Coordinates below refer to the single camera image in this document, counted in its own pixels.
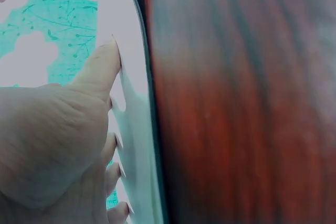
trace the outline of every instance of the wooden surface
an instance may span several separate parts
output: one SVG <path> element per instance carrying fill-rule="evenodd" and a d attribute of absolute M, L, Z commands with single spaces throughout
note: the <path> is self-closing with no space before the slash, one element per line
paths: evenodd
<path fill-rule="evenodd" d="M 171 223 L 335 223 L 336 0 L 145 0 Z"/>

